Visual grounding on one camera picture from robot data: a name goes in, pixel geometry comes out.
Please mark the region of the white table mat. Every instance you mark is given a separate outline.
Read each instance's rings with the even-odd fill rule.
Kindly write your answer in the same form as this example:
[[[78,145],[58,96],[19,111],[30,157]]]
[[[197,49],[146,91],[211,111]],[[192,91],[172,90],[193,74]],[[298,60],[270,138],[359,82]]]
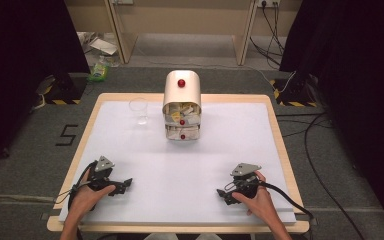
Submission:
[[[192,141],[166,138],[161,103],[149,104],[147,116],[141,125],[127,102],[101,105],[78,168],[104,156],[115,165],[111,180],[132,184],[125,193],[100,200],[84,222],[255,224],[244,205],[227,205],[218,194],[240,163],[260,166],[282,221],[294,222],[265,104],[204,104],[200,137]]]

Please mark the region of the white cabinet with red knob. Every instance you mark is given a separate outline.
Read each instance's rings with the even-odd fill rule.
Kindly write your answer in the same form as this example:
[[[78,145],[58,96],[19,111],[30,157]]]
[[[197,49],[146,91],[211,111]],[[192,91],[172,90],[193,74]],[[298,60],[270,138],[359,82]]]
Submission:
[[[167,75],[163,107],[171,102],[193,102],[201,107],[200,78],[196,72],[174,70]]]

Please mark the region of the pile of tea sachets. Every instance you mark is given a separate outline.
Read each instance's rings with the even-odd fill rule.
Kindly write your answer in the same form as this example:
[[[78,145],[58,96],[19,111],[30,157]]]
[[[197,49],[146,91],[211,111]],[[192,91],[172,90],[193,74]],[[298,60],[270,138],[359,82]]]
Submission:
[[[163,113],[167,122],[179,123],[181,120],[199,116],[201,108],[192,102],[172,102],[164,106]]]

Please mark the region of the white drawer with red knob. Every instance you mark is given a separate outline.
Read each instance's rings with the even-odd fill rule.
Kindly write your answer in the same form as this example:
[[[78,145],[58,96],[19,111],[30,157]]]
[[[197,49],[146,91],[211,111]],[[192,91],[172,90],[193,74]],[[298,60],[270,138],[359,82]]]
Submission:
[[[166,127],[166,137],[170,140],[197,140],[200,138],[200,127]]]
[[[165,124],[190,127],[201,124],[201,107],[193,102],[171,102],[163,107]]]

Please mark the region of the black stand base striped tape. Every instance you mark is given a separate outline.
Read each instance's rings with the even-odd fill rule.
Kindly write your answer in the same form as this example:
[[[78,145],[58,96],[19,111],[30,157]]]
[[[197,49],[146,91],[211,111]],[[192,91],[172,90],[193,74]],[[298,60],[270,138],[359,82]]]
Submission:
[[[296,72],[286,78],[270,80],[276,103],[281,106],[316,107],[316,100],[306,79]]]
[[[45,78],[36,90],[44,97],[46,104],[71,105],[79,104],[87,85],[85,76],[70,74],[70,84],[57,80],[54,76]]]

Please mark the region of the beige wooden desk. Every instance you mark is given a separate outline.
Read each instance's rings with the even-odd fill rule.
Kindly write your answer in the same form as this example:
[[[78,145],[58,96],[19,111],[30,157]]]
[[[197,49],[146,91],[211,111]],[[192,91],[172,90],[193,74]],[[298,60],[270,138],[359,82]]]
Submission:
[[[120,61],[127,64],[141,34],[228,35],[239,65],[249,38],[269,36],[275,26],[286,37],[303,0],[281,0],[260,8],[257,0],[64,0],[78,32],[111,32]]]

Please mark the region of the green packet on floor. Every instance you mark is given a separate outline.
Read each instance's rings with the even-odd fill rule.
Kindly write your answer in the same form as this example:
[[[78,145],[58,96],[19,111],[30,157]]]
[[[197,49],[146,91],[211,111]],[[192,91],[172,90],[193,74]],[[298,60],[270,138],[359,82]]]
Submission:
[[[109,72],[109,64],[105,56],[101,56],[97,62],[91,68],[91,72],[87,77],[88,81],[102,82],[107,79]]]

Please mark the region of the clear glass cup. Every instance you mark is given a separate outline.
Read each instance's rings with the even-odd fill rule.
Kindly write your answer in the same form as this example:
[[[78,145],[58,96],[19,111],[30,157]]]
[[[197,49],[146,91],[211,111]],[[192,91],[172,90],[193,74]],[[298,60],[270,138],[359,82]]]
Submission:
[[[147,123],[147,109],[148,102],[144,98],[134,98],[129,102],[129,108],[133,112],[137,123],[139,125],[145,125]]]

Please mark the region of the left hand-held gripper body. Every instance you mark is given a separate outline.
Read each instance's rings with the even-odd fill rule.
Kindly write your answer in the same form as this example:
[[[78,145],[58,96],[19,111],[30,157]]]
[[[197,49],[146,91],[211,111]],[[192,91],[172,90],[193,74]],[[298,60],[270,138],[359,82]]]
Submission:
[[[123,186],[121,182],[114,182],[109,179],[114,166],[115,164],[105,156],[95,160],[89,169],[88,187],[94,191],[99,191],[110,185]]]

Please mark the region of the white wall socket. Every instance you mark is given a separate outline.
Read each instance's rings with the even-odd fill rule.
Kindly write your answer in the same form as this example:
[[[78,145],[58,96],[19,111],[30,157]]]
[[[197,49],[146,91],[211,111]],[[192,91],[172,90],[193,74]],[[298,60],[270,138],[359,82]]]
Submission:
[[[281,0],[257,0],[257,7],[276,8],[279,7]]]

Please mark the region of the pile of white papers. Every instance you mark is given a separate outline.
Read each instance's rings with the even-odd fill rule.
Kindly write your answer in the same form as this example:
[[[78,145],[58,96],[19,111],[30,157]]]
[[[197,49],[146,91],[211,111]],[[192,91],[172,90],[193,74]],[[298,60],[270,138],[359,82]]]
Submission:
[[[83,47],[90,47],[99,50],[107,55],[113,55],[117,51],[117,46],[104,41],[95,32],[78,32],[78,39]]]

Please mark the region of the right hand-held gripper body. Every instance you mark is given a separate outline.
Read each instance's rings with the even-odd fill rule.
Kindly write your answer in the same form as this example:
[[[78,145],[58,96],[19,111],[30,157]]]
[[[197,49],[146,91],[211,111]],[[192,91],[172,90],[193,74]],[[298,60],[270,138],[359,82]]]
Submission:
[[[257,193],[259,182],[256,171],[260,169],[260,165],[239,163],[231,172],[235,192],[253,198]]]

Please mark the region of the person's right hand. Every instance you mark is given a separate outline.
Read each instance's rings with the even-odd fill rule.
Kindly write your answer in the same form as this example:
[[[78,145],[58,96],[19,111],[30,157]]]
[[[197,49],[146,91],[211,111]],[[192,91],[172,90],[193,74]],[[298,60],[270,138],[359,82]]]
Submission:
[[[264,186],[257,187],[256,195],[253,198],[248,198],[238,192],[234,192],[232,197],[248,208],[248,216],[255,215],[267,225],[279,222],[271,195]]]

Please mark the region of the black curtain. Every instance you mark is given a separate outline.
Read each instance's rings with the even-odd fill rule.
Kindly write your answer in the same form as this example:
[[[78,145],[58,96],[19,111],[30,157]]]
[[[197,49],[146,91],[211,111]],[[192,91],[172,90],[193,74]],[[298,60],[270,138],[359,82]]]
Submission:
[[[0,0],[0,152],[41,81],[88,71],[64,0]]]
[[[384,0],[302,0],[281,68],[317,77],[384,208]]]

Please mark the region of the person's left hand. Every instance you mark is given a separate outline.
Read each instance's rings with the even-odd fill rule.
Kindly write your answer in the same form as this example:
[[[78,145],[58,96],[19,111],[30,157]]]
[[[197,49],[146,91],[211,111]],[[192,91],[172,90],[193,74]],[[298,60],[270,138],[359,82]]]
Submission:
[[[89,171],[86,171],[80,180],[81,187],[72,200],[66,223],[78,223],[104,196],[115,190],[114,185],[109,185],[99,191],[94,191],[87,186]]]

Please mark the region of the wooden table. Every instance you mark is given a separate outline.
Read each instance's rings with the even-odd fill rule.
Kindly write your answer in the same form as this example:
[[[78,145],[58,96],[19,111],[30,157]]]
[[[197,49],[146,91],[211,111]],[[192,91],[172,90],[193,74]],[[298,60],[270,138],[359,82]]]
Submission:
[[[64,183],[61,187],[63,191],[67,191],[77,181],[81,172],[78,168],[81,155],[86,146],[87,140],[93,128],[93,124],[103,103],[107,101],[125,101],[129,104],[130,100],[134,99],[132,93],[104,93],[100,95],[93,107],[91,116],[87,122],[83,136],[79,142],[75,155],[73,157],[71,166],[66,174]],[[148,106],[151,103],[159,102],[162,105],[162,95],[160,94],[148,94],[146,95]],[[284,194],[284,199],[291,203],[292,201],[300,202],[302,200],[298,186],[295,180],[295,176],[291,167],[288,154],[280,133],[279,125],[275,117],[274,109],[271,100],[266,95],[239,95],[239,94],[205,94],[202,97],[202,105],[206,103],[263,103],[266,105],[269,114],[269,124],[271,126],[272,133],[274,135],[274,141],[280,157],[281,166],[284,172],[285,181],[287,185],[287,193]],[[299,220],[297,217],[300,213],[298,207],[293,207],[293,214],[295,220],[292,223],[285,223],[287,229],[292,233],[304,233],[308,230],[309,224],[305,220]],[[145,233],[145,232],[160,232],[160,233],[265,233],[268,228],[260,220],[255,224],[162,224],[162,225],[150,225],[150,224],[105,224],[105,223],[83,223],[80,226],[84,232],[132,232],[132,233]]]

